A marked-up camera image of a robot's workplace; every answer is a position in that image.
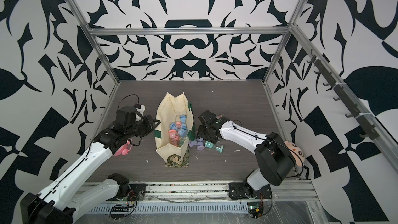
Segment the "purple hourglass cluster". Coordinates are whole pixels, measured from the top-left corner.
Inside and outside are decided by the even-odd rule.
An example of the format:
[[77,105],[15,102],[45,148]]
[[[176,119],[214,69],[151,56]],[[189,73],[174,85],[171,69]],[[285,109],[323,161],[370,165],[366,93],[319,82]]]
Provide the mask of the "purple hourglass cluster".
[[205,146],[204,146],[204,140],[202,138],[199,139],[195,139],[193,141],[189,142],[189,146],[191,148],[196,147],[197,150],[204,150]]

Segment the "green hourglass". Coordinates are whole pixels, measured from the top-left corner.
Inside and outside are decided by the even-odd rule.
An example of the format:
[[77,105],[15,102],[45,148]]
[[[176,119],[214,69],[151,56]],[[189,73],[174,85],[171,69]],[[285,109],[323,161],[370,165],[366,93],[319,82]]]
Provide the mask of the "green hourglass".
[[223,149],[224,149],[224,146],[223,145],[221,145],[221,146],[217,146],[217,145],[215,145],[214,143],[211,143],[211,142],[209,142],[209,141],[206,141],[205,142],[205,147],[206,148],[209,148],[209,149],[215,149],[216,151],[218,151],[219,153],[222,153],[223,152]]

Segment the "dark blue hourglass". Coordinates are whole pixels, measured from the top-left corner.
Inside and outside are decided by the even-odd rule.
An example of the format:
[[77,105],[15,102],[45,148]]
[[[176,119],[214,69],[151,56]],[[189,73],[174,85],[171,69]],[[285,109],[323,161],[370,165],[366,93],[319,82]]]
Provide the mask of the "dark blue hourglass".
[[188,130],[186,122],[187,122],[187,116],[181,115],[180,116],[180,129],[186,130],[186,131]]

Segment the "pink hourglass front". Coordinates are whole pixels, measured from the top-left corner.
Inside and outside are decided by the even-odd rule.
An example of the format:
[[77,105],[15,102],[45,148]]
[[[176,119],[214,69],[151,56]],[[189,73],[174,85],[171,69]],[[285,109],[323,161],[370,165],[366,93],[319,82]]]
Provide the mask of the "pink hourglass front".
[[170,137],[171,140],[174,140],[175,138],[177,138],[178,137],[177,130],[170,129],[169,130],[169,137]]

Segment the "cream canvas tote bag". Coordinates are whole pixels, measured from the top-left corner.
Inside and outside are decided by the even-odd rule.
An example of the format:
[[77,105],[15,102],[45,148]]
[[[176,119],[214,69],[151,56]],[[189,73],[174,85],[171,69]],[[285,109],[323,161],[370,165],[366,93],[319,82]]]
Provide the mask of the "cream canvas tote bag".
[[195,139],[193,106],[182,93],[167,93],[161,101],[156,119],[161,121],[154,131],[156,153],[170,168],[189,166],[189,144]]

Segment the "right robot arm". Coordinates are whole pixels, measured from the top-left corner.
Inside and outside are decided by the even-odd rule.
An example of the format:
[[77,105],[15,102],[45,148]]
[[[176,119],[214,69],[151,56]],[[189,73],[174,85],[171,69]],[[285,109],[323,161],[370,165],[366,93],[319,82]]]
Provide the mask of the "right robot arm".
[[199,116],[201,125],[198,137],[215,144],[219,139],[234,142],[252,152],[258,169],[252,171],[241,183],[229,183],[229,198],[271,198],[271,186],[280,186],[289,172],[304,165],[301,150],[272,132],[262,134],[236,124],[226,117],[217,117],[210,111]]

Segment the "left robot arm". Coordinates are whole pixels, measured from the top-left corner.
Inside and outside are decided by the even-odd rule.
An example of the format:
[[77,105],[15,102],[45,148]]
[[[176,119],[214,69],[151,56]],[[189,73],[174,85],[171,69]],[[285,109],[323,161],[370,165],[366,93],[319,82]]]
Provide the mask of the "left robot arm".
[[22,222],[73,224],[104,201],[127,197],[131,191],[129,180],[118,173],[80,195],[76,192],[105,161],[128,154],[135,146],[132,138],[142,139],[160,125],[144,111],[140,104],[118,108],[116,119],[93,138],[87,150],[59,178],[38,194],[29,193],[21,200]]

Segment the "pink toy cup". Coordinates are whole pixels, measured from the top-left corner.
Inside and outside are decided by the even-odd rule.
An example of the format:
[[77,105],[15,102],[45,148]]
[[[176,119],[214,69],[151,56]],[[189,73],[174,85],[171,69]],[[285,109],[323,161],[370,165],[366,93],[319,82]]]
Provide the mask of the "pink toy cup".
[[127,140],[124,145],[122,145],[114,154],[113,156],[125,156],[128,155],[132,148],[132,144],[130,140]]

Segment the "plush doll toy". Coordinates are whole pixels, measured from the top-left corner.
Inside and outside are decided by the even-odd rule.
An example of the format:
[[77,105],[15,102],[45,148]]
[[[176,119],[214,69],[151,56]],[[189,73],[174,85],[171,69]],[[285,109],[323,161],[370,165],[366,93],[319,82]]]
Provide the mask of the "plush doll toy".
[[299,167],[303,167],[305,162],[305,156],[303,151],[294,143],[285,141],[285,145],[290,150],[291,154],[295,158],[296,165]]

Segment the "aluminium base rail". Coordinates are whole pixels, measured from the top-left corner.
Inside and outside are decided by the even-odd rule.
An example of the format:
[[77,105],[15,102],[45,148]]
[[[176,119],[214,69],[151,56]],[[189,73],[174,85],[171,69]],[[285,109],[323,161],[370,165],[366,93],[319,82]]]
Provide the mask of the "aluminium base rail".
[[249,193],[242,183],[228,181],[132,181],[125,198],[113,197],[115,187],[84,183],[67,205],[75,218],[84,214],[247,213],[261,204],[265,210],[279,202],[304,203],[319,212],[320,201],[309,180],[287,180]]

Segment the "black hook rail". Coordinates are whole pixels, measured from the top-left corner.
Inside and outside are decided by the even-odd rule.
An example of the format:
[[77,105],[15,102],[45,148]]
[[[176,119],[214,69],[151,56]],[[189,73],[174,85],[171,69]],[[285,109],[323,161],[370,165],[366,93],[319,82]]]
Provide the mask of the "black hook rail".
[[323,85],[336,93],[337,97],[335,97],[334,100],[341,101],[348,109],[349,113],[345,116],[355,119],[362,128],[363,133],[360,134],[360,137],[363,139],[370,138],[371,140],[379,138],[380,134],[372,120],[373,114],[366,111],[364,107],[360,105],[359,100],[354,96],[347,83],[343,82],[343,79],[336,73],[326,58],[316,56],[314,51],[311,50],[311,59],[307,62],[314,64],[318,69],[315,73],[325,78],[326,83]]

